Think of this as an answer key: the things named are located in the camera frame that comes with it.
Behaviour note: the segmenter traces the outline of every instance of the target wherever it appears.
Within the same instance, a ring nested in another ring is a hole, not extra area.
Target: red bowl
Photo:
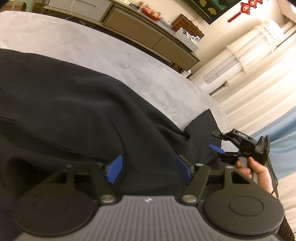
[[[155,21],[160,21],[160,18],[156,18],[156,17],[154,17],[154,16],[152,15],[152,13],[149,13],[149,10],[148,10],[147,8],[142,8],[142,12],[143,12],[146,16],[148,16],[149,18],[151,18],[151,19],[153,19],[153,20],[155,20]]]

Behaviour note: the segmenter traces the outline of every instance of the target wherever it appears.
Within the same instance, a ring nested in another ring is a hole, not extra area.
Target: metal screw
[[[101,196],[101,201],[103,203],[112,203],[115,201],[115,197],[113,197],[112,195],[106,194]]]
[[[194,195],[184,195],[182,197],[182,200],[183,202],[186,202],[186,203],[193,203],[197,201],[197,197]]]

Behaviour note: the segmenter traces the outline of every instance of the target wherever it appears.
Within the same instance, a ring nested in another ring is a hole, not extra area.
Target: gray mattress
[[[219,129],[229,131],[217,101],[170,67],[112,36],[27,12],[2,12],[0,23],[1,48],[36,53],[108,74],[133,89],[181,130],[210,108]],[[222,147],[233,150],[227,142]]]

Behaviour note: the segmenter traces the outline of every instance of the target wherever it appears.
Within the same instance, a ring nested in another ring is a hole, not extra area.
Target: finger
[[[242,167],[239,169],[239,171],[245,175],[251,174],[251,169],[247,167]]]
[[[242,162],[240,160],[238,160],[236,163],[235,163],[235,168],[236,169],[239,169],[242,167]]]
[[[254,158],[252,158],[252,157],[248,158],[248,165],[254,172],[256,172],[258,174],[268,171],[268,169],[265,166],[263,166],[259,162],[255,161]]]

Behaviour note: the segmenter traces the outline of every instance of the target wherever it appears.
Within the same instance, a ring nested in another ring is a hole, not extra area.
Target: white wall
[[[146,0],[145,3],[149,3],[155,10],[161,11],[162,17],[170,22],[173,22],[181,13],[189,20],[198,17],[198,14],[183,0]],[[228,19],[239,11],[240,3],[223,14],[211,25],[208,25],[202,17],[199,17],[193,22],[205,36],[199,41],[200,48],[196,51],[201,62],[192,68],[192,73],[196,72],[209,60],[223,51],[226,45],[231,44],[265,20],[272,19],[281,27],[284,25],[283,15],[276,0],[263,0],[262,5],[257,4],[256,9],[251,9],[250,15],[241,14],[231,23],[227,22]]]

